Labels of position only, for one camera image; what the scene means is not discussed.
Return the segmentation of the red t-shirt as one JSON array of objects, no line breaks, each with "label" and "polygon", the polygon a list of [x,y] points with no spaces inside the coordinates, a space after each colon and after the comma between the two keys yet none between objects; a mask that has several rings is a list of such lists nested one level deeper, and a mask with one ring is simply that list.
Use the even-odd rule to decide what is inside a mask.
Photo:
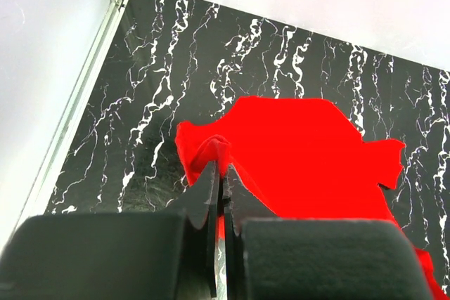
[{"label": "red t-shirt", "polygon": [[444,299],[430,255],[385,196],[401,141],[366,142],[331,102],[243,97],[215,122],[177,127],[188,182],[215,161],[247,188],[242,223],[248,299]]}]

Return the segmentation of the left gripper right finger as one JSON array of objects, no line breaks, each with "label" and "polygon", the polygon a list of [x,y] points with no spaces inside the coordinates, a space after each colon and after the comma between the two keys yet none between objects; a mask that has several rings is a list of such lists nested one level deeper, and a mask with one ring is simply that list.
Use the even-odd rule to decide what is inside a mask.
[{"label": "left gripper right finger", "polygon": [[242,223],[243,203],[248,196],[236,168],[230,164],[223,180],[224,237],[227,299],[248,299]]}]

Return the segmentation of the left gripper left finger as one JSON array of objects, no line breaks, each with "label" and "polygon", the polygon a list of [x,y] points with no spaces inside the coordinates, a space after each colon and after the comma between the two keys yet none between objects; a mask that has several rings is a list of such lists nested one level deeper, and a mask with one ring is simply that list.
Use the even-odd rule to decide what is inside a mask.
[{"label": "left gripper left finger", "polygon": [[215,161],[207,163],[195,184],[189,188],[188,193],[193,193],[188,217],[200,235],[195,246],[200,251],[198,262],[202,268],[210,297],[216,297],[214,258],[219,220],[219,168]]}]

